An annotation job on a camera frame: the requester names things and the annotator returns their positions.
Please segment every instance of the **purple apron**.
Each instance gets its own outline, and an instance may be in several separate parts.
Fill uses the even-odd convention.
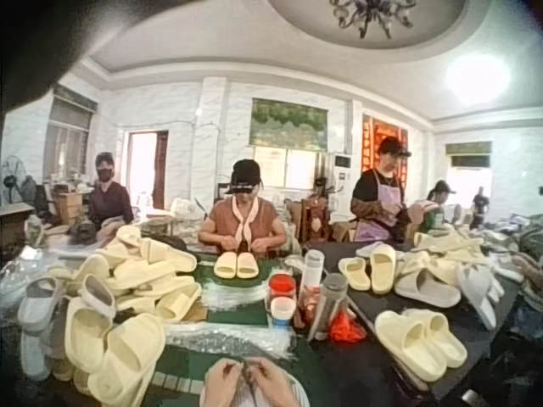
[[[379,177],[375,170],[375,181],[378,187],[377,200],[383,204],[396,204],[401,206],[401,190],[399,187],[391,187],[379,182]],[[387,226],[394,226],[397,219],[393,215],[383,215],[376,218],[381,223]],[[390,232],[380,226],[378,223],[371,220],[359,220],[356,227],[355,242],[370,242],[375,240],[389,240]]]

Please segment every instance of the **green mat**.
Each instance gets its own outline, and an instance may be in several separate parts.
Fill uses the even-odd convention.
[[[200,259],[215,262],[216,256],[200,255]],[[268,278],[273,266],[276,264],[277,261],[272,259],[259,260],[260,273],[258,277],[251,280],[222,280],[213,274],[213,266],[199,265],[194,272],[194,278],[200,283],[212,280],[230,287],[254,287]],[[268,325],[263,301],[233,311],[209,312],[207,321],[252,326]],[[307,393],[311,406],[330,407],[339,405],[339,397],[321,365],[318,354],[313,351],[304,337],[295,338],[292,352],[294,354],[292,360],[274,361],[298,379]],[[182,387],[187,389],[189,383],[193,383],[192,381],[203,381],[207,370],[222,357],[232,359],[228,355],[205,354],[175,346],[166,346],[164,353],[157,362],[156,371],[164,373],[165,382],[168,382],[168,380],[170,380],[170,384],[176,382],[177,389]],[[158,405],[197,407],[199,405],[198,395],[170,390],[165,387],[149,386],[143,405],[148,407]]]

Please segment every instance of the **black face mask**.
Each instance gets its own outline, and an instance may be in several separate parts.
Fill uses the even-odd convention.
[[[96,170],[96,172],[98,172],[98,179],[100,182],[107,182],[113,178],[113,170],[110,170],[109,168]]]

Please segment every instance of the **ceiling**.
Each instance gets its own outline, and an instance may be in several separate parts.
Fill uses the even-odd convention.
[[[450,15],[438,13],[425,23],[435,13],[430,3],[442,3]],[[519,4],[418,0],[411,11],[413,28],[393,23],[393,49],[375,23],[368,32],[372,42],[363,46],[372,49],[364,49],[358,45],[364,40],[353,39],[356,29],[334,29],[329,0],[203,0],[144,21],[90,57],[112,74],[173,62],[267,64],[358,86],[425,119],[442,120],[543,106],[543,36]],[[457,58],[474,53],[503,60],[511,82],[494,101],[466,106],[447,88],[445,77]]]

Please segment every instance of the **bright light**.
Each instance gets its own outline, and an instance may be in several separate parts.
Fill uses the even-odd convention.
[[[509,85],[509,69],[491,55],[459,58],[447,71],[447,86],[464,104],[490,102]]]

